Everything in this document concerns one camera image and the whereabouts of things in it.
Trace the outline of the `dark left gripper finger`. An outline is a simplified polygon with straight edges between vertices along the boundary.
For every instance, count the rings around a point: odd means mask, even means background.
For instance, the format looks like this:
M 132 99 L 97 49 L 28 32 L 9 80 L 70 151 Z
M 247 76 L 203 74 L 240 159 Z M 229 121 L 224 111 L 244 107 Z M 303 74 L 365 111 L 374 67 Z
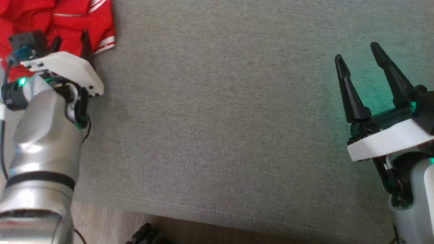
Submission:
M 58 52 L 62 44 L 61 37 L 59 35 L 56 35 L 50 41 L 51 42 L 50 42 L 50 46 L 48 47 L 49 49 L 48 52 L 50 54 Z
M 80 52 L 80 57 L 84 60 L 86 60 L 91 67 L 93 68 L 93 70 L 95 70 L 95 65 L 93 62 L 93 50 L 91 47 L 91 42 L 90 42 L 90 36 L 88 34 L 87 30 L 83 30 L 81 32 L 81 37 L 80 37 L 80 41 L 82 44 L 82 48 L 81 48 L 81 52 Z

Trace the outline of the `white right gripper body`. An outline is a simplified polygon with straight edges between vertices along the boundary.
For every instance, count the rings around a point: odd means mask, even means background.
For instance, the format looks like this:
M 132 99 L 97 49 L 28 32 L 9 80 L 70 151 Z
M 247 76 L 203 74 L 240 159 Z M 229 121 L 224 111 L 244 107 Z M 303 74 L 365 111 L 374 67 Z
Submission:
M 353 122 L 347 151 L 353 162 L 385 156 L 433 140 L 433 110 L 391 109 Z

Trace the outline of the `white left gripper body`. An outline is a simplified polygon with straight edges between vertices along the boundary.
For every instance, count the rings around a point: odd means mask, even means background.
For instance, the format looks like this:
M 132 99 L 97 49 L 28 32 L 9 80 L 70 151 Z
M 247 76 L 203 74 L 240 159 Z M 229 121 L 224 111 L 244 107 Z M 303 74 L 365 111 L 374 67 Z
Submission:
M 54 86 L 54 82 L 47 83 L 42 80 L 44 72 L 56 73 L 59 79 L 63 78 L 78 85 L 78 88 L 67 89 L 70 92 L 70 95 L 66 96 L 67 99 L 78 99 L 80 88 L 85 88 L 91 96 L 104 94 L 104 84 L 91 64 L 68 52 L 55 52 L 39 59 L 22 61 L 21 64 L 33 73 L 33 78 L 27 78 L 23 85 L 25 99 L 32 99 Z

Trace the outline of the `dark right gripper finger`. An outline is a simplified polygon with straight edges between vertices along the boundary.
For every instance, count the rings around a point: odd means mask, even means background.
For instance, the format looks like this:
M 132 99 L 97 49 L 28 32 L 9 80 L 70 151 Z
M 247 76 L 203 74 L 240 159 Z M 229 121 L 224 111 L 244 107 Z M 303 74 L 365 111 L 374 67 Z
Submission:
M 335 56 L 335 68 L 346 121 L 354 124 L 369 120 L 372 116 L 371 111 L 363 105 L 351 82 L 351 72 L 340 54 Z
M 383 70 L 386 76 L 390 90 L 392 91 L 393 104 L 395 108 L 411 109 L 414 86 L 386 54 L 379 43 L 372 42 L 370 48 L 377 65 Z

